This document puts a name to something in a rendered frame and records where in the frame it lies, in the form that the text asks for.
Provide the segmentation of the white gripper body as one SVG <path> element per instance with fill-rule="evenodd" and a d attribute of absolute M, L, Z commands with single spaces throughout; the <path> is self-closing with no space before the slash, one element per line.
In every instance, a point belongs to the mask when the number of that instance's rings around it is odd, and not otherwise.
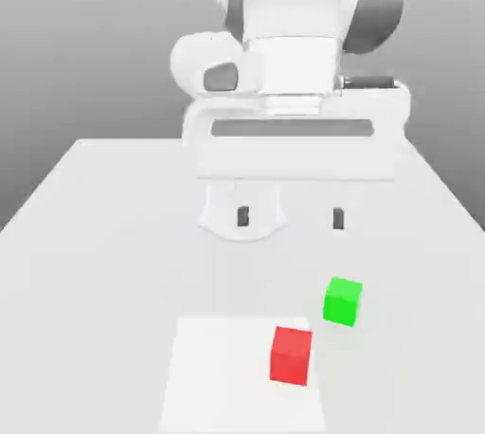
<path fill-rule="evenodd" d="M 182 144 L 202 179 L 387 181 L 395 177 L 408 145 L 404 126 L 411 95 L 392 88 L 344 89 L 323 99 L 225 93 L 194 101 L 185 114 Z M 216 120 L 277 123 L 300 119 L 368 120 L 371 136 L 215 137 Z"/>

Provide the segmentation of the small green cube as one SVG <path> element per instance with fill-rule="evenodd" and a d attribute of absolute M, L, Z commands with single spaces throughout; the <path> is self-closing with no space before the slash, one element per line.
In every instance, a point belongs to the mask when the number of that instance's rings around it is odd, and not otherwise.
<path fill-rule="evenodd" d="M 330 322 L 353 327 L 357 318 L 363 284 L 331 278 L 325 291 L 322 317 Z"/>

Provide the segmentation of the small red cube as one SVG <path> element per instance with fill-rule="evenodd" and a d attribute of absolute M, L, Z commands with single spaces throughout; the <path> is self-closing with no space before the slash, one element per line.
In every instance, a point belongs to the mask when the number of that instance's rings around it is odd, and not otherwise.
<path fill-rule="evenodd" d="M 306 386 L 313 333 L 278 326 L 270 352 L 269 378 L 280 383 Z"/>

